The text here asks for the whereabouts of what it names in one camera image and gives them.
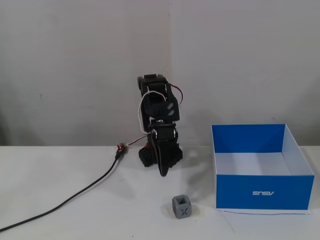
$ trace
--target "open box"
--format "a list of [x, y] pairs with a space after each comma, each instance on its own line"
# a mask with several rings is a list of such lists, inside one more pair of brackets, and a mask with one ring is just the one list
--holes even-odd
[[212, 125], [216, 207], [308, 209], [314, 174], [285, 124]]

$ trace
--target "table surface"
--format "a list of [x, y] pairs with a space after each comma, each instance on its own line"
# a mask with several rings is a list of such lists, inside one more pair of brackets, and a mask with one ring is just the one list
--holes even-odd
[[[102, 176], [113, 146], [0, 147], [0, 228], [50, 210]], [[301, 150], [315, 178], [304, 214], [238, 214], [215, 209], [211, 147], [184, 147], [161, 177], [132, 147], [103, 182], [59, 210], [0, 233], [30, 240], [318, 239], [320, 146]], [[186, 194], [192, 216], [176, 219], [171, 200]]]

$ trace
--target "small cube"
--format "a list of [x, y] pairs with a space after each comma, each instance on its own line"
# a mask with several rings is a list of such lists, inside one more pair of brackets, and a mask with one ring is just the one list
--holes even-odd
[[191, 216], [191, 202], [187, 195], [179, 195], [172, 198], [172, 208], [177, 219], [184, 219]]

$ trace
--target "white wall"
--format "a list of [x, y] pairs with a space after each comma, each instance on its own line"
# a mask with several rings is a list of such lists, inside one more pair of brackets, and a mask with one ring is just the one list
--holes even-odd
[[172, 0], [180, 141], [208, 145], [210, 124], [286, 123], [320, 145], [319, 13], [318, 0]]
[[1, 0], [1, 144], [142, 135], [137, 77], [170, 75], [169, 0]]
[[162, 73], [185, 95], [183, 145], [234, 123], [287, 123], [320, 145], [319, 12], [317, 0], [1, 0], [0, 144], [134, 140], [136, 77]]

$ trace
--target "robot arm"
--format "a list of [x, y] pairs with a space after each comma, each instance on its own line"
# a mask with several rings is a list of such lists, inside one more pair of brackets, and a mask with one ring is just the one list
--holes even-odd
[[157, 92], [145, 95], [141, 103], [143, 129], [147, 132], [148, 143], [139, 151], [139, 157], [145, 167], [158, 164], [161, 176], [165, 177], [169, 168], [183, 157], [177, 143], [178, 101], [172, 93], [171, 84], [160, 74], [138, 77], [138, 86], [141, 96], [150, 91]]

